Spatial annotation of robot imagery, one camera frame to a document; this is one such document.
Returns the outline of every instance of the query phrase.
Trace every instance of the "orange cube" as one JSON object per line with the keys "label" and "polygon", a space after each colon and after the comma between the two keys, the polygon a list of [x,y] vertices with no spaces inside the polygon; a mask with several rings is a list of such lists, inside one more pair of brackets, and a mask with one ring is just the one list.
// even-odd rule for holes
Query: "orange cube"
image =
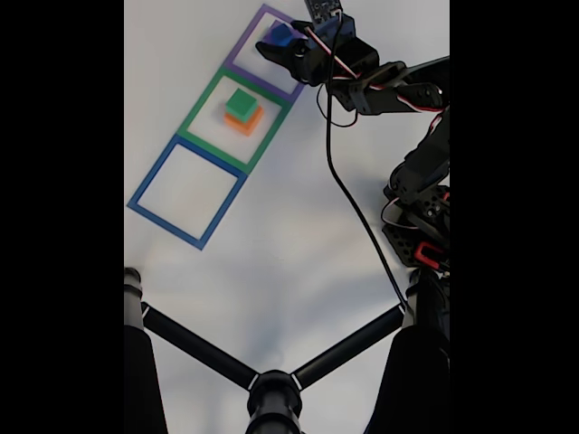
{"label": "orange cube", "polygon": [[225,113],[225,123],[231,128],[234,128],[240,133],[243,133],[245,136],[249,137],[253,130],[257,127],[257,124],[260,123],[262,117],[263,108],[259,106],[257,107],[257,110],[255,110],[255,113],[253,113],[253,116],[247,122],[242,123],[239,119],[233,117],[229,113]]}

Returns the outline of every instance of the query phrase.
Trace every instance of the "green square outline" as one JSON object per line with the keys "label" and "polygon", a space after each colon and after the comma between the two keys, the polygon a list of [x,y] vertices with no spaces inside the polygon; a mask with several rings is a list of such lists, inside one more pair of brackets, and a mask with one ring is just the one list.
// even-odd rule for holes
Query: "green square outline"
{"label": "green square outline", "polygon": [[[253,156],[252,156],[252,159],[250,160],[250,162],[247,164],[239,161],[237,158],[230,156],[229,154],[222,151],[218,147],[210,144],[209,142],[206,142],[202,138],[187,131],[187,127],[189,127],[191,125],[191,122],[193,122],[193,119],[195,119],[195,117],[197,116],[197,114],[199,113],[201,108],[203,107],[204,103],[209,99],[209,97],[213,93],[215,87],[217,86],[217,83],[219,83],[219,81],[223,77],[227,77],[233,81],[236,81],[236,82],[242,84],[246,88],[253,90],[256,93],[259,93],[264,98],[269,99],[270,101],[274,102],[275,104],[277,104],[281,107],[280,114],[273,121],[273,124],[271,125],[270,130],[265,135],[265,137],[261,141],[260,145],[253,153]],[[244,77],[241,77],[241,76],[237,75],[235,72],[232,72],[232,71],[230,71],[227,68],[222,66],[215,73],[214,77],[211,79],[211,81],[209,82],[209,84],[205,88],[204,92],[201,94],[201,97],[199,97],[199,99],[197,100],[197,102],[195,103],[195,105],[193,106],[193,108],[191,109],[191,111],[189,112],[189,114],[187,115],[187,117],[185,118],[183,123],[181,124],[181,127],[179,127],[179,129],[177,130],[177,134],[181,137],[186,138],[187,140],[190,140],[191,142],[195,143],[196,145],[203,148],[207,152],[212,153],[214,156],[221,158],[224,162],[229,163],[230,165],[232,165],[234,167],[237,167],[238,169],[243,171],[245,174],[249,175],[252,172],[253,167],[255,167],[255,165],[257,164],[258,161],[260,161],[261,156],[265,152],[265,149],[268,147],[268,145],[270,144],[273,137],[278,132],[278,129],[280,128],[281,123],[285,120],[286,116],[288,116],[288,113],[290,113],[292,105],[293,104],[288,102],[287,100],[280,98],[277,95],[274,95],[274,94],[268,92],[267,90],[261,88],[260,86],[256,85],[255,83],[252,83],[251,81],[246,80]]]}

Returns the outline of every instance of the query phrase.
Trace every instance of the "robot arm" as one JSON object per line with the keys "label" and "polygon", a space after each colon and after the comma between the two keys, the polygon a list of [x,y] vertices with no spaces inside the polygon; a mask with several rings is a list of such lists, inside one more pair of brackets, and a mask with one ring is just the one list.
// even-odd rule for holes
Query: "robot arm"
{"label": "robot arm", "polygon": [[[450,188],[438,186],[450,171],[450,56],[411,68],[402,61],[379,66],[377,51],[356,37],[354,19],[342,13],[339,1],[307,0],[306,4],[312,22],[291,25],[307,39],[293,39],[286,46],[257,42],[257,50],[286,68],[294,79],[327,86],[329,54],[339,30],[335,76],[328,93],[345,110],[363,116],[434,115],[425,138],[394,169],[384,188],[384,195],[403,213],[397,223],[385,222],[383,232],[404,265],[421,265],[416,263],[418,258],[432,268],[450,270]],[[430,256],[435,252],[435,261],[422,254],[427,249]]]}

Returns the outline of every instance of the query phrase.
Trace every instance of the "tape square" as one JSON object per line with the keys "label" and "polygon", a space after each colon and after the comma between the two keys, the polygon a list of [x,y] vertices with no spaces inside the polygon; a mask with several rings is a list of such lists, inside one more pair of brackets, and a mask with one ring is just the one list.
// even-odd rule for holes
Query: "tape square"
{"label": "tape square", "polygon": [[255,48],[255,43],[262,40],[276,21],[290,26],[293,20],[284,13],[263,5],[225,59],[223,66],[293,103],[303,91],[304,85],[294,80],[285,68],[265,60]]}
{"label": "tape square", "polygon": [[202,250],[246,177],[175,135],[127,206]]}
{"label": "tape square", "polygon": [[[229,127],[224,121],[225,105],[237,89],[252,95],[263,108],[260,123],[249,137]],[[290,108],[291,104],[287,100],[221,68],[177,134],[248,175],[275,136]]]}

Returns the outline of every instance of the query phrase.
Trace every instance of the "blue square outline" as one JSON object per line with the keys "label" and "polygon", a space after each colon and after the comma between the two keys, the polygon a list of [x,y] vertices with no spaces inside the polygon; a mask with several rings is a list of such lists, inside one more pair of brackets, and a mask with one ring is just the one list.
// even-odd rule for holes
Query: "blue square outline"
{"label": "blue square outline", "polygon": [[[225,172],[237,178],[237,182],[235,183],[229,194],[227,194],[225,201],[223,201],[222,205],[219,207],[219,210],[217,211],[217,213],[209,223],[209,226],[207,226],[207,229],[205,229],[203,236],[199,240],[194,236],[189,235],[187,232],[180,230],[174,224],[171,224],[167,220],[162,219],[158,215],[154,214],[153,212],[149,211],[148,209],[138,204],[138,201],[145,193],[146,189],[149,187],[149,185],[151,184],[151,182],[153,181],[153,179],[155,178],[155,176],[157,175],[157,173],[159,172],[159,170],[161,169],[161,167],[163,166],[163,164],[171,155],[171,152],[173,151],[173,149],[175,149],[177,145],[180,145],[185,149],[188,149],[189,151],[193,152],[194,154],[199,155],[203,159],[222,168]],[[241,170],[239,170],[237,167],[234,167],[229,163],[224,162],[222,159],[214,156],[210,152],[205,151],[204,149],[195,145],[186,138],[183,138],[178,134],[175,134],[173,138],[171,138],[171,141],[165,147],[159,158],[156,160],[151,170],[149,170],[147,176],[145,176],[145,179],[141,182],[138,189],[135,191],[133,196],[128,201],[127,207],[133,210],[134,212],[142,215],[146,219],[150,220],[157,226],[160,226],[166,231],[171,232],[173,235],[180,238],[181,240],[191,244],[192,246],[196,247],[199,250],[203,250],[205,244],[209,241],[215,229],[217,228],[217,225],[219,224],[219,222],[229,209],[230,205],[232,204],[233,199],[235,199],[235,196],[237,196],[237,193],[241,190],[246,179],[247,175]]]}

